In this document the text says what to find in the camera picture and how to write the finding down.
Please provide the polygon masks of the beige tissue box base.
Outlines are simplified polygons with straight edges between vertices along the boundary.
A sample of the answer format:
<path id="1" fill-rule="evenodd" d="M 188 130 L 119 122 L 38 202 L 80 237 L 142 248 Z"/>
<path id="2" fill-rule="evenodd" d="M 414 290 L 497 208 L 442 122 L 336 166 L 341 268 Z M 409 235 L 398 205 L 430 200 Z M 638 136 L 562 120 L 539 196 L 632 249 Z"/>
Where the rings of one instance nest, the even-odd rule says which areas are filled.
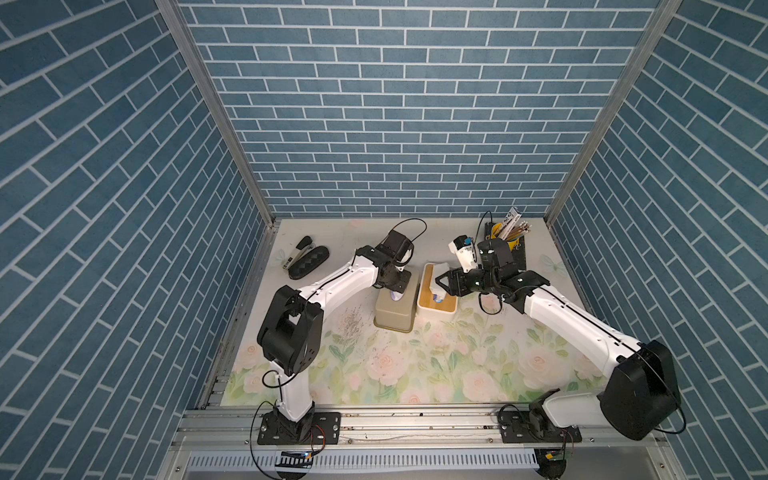
<path id="1" fill-rule="evenodd" d="M 411 280 L 398 299 L 396 293 L 382 289 L 375 304 L 373 323 L 376 327 L 399 333 L 413 330 L 416 312 L 418 283 Z"/>

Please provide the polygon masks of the blue white tissue pack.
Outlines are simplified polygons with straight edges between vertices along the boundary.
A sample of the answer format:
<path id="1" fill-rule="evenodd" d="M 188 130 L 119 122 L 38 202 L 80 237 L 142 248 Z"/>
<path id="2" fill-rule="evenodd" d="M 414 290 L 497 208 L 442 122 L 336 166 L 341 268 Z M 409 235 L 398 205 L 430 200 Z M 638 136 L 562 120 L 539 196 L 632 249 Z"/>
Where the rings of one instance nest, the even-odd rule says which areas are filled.
<path id="1" fill-rule="evenodd" d="M 442 303 L 448 295 L 443 284 L 445 275 L 449 272 L 449 270 L 449 265 L 445 262 L 435 263 L 432 265 L 429 290 L 432 295 L 432 301 L 436 304 Z"/>

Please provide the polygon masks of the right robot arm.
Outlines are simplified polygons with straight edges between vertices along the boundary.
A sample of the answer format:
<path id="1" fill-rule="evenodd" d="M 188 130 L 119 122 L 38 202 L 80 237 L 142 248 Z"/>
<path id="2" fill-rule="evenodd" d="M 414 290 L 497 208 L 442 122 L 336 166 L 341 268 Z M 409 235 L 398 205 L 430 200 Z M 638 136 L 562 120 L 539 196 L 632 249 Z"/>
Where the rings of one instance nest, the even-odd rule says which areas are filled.
<path id="1" fill-rule="evenodd" d="M 547 278 L 520 269 L 504 240 L 474 243 L 460 235 L 448 248 L 459 265 L 436 278 L 447 294 L 496 297 L 563 337 L 607 379 L 598 389 L 554 389 L 532 401 L 528 428 L 535 438 L 570 427 L 611 427 L 639 441 L 683 411 L 674 358 L 665 345 L 643 343 L 575 305 Z"/>

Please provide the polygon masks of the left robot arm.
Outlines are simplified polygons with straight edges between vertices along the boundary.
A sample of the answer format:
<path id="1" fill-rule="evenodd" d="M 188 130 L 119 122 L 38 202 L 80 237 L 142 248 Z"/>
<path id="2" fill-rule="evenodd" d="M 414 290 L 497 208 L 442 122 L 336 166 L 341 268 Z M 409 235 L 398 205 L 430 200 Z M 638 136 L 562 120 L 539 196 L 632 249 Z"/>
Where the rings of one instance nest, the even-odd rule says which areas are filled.
<path id="1" fill-rule="evenodd" d="M 257 335 L 270 369 L 262 384 L 278 393 L 261 421 L 261 445 L 308 444 L 338 413 L 319 414 L 310 393 L 308 369 L 320 353 L 326 315 L 369 288 L 403 295 L 411 272 L 414 241 L 392 229 L 376 246 L 355 250 L 352 258 L 326 277 L 301 288 L 280 287 Z"/>

